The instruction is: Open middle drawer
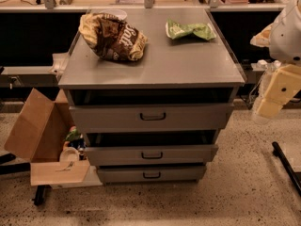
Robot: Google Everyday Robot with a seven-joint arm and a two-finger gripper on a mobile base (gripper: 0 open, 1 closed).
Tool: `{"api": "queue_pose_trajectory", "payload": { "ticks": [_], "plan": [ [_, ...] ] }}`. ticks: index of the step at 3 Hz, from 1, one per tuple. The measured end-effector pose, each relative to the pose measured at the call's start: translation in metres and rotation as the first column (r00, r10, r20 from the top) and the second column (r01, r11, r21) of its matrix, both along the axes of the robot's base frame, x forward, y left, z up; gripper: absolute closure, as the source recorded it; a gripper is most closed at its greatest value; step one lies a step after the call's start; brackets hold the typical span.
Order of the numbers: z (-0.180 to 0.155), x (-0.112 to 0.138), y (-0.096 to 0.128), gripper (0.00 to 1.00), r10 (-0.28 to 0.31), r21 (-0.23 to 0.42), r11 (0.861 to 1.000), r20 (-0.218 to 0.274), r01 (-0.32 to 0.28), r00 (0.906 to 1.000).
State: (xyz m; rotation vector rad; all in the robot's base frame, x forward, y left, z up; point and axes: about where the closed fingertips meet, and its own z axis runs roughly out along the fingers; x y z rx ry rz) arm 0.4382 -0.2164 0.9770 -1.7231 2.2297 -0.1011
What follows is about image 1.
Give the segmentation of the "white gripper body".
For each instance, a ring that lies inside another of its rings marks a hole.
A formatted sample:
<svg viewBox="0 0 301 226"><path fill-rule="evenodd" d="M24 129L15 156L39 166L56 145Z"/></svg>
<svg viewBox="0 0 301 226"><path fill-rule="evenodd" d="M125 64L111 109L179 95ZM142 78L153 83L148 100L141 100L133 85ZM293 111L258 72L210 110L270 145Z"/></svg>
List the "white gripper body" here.
<svg viewBox="0 0 301 226"><path fill-rule="evenodd" d="M269 47L270 46L270 32L272 25L266 26L260 33L253 36L250 40L250 44L257 47Z"/></svg>

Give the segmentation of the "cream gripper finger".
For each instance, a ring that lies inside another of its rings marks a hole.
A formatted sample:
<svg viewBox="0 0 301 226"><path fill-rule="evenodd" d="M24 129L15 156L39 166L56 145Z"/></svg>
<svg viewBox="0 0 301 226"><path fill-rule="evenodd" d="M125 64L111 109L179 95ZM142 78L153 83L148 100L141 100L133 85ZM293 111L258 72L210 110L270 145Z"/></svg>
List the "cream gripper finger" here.
<svg viewBox="0 0 301 226"><path fill-rule="evenodd" d="M266 74L255 102L255 116L273 119L300 90L300 66L288 64Z"/></svg>

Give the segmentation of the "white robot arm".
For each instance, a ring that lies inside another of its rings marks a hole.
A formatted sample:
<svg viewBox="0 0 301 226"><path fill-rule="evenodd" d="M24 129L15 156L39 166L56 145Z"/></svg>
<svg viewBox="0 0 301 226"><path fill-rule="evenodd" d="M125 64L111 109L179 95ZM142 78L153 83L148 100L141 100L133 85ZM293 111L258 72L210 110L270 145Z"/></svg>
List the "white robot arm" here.
<svg viewBox="0 0 301 226"><path fill-rule="evenodd" d="M268 47L270 57L280 62L262 76L252 108L254 121L267 121L301 90L301 0L290 0L250 43Z"/></svg>

